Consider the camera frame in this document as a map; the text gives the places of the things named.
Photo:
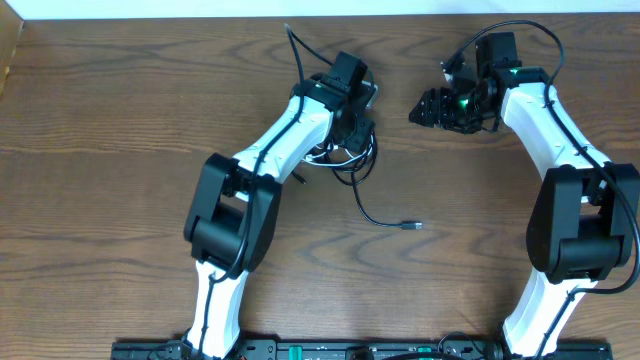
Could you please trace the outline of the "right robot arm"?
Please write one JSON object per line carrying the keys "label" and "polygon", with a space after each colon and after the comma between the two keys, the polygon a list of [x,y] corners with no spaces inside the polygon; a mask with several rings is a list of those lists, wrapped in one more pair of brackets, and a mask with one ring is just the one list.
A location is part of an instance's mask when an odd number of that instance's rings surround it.
{"label": "right robot arm", "polygon": [[581,133],[558,98],[554,75],[523,65],[513,33],[484,29],[469,42],[476,65],[457,50],[442,65],[449,85],[424,92],[408,119],[465,135],[492,121],[520,139],[542,179],[526,230],[532,271],[484,356],[559,357],[558,337],[579,301],[622,293],[639,277],[634,269],[616,287],[598,285],[639,260],[639,172],[612,162]]}

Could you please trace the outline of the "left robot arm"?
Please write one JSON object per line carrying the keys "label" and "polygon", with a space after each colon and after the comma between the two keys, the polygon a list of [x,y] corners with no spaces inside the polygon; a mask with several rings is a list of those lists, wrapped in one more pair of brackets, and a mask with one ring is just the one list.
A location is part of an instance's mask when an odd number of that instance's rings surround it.
{"label": "left robot arm", "polygon": [[361,159],[373,123],[364,115],[377,87],[367,65],[341,52],[326,73],[296,84],[279,119],[251,146],[204,163],[184,238],[196,261],[199,289],[185,342],[200,359],[223,359],[239,338],[246,280],[274,237],[282,187],[314,150],[342,148]]}

